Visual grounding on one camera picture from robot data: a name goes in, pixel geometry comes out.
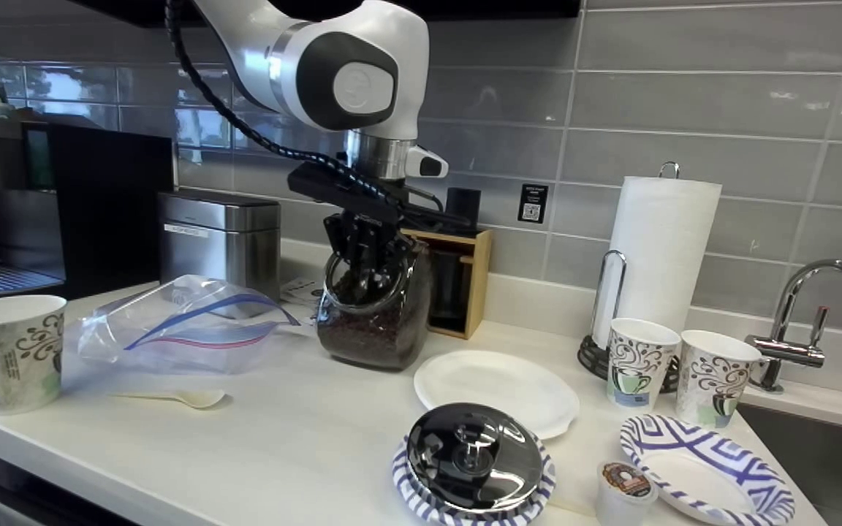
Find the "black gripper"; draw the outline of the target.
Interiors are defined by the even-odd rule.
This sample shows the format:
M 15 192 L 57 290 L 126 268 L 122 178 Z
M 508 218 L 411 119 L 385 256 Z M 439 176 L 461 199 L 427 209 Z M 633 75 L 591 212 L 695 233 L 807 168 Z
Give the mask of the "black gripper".
M 381 224 L 353 212 L 331 212 L 325 218 L 331 249 L 353 265 L 383 268 L 407 256 L 407 243 L 392 224 Z

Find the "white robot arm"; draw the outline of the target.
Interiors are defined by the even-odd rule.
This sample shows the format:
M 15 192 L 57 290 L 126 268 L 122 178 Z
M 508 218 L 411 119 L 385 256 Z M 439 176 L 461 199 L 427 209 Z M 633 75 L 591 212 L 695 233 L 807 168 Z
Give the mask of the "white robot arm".
M 243 95 L 319 132 L 348 132 L 348 158 L 288 145 L 243 123 L 202 79 L 202 95 L 264 149 L 296 159 L 288 189 L 337 205 L 331 244 L 353 265 L 394 265 L 417 254 L 402 235 L 423 209 L 407 178 L 443 178 L 448 159 L 417 143 L 430 70 L 427 19 L 392 0 L 356 0 L 306 19 L 271 0 L 192 0 L 226 46 Z

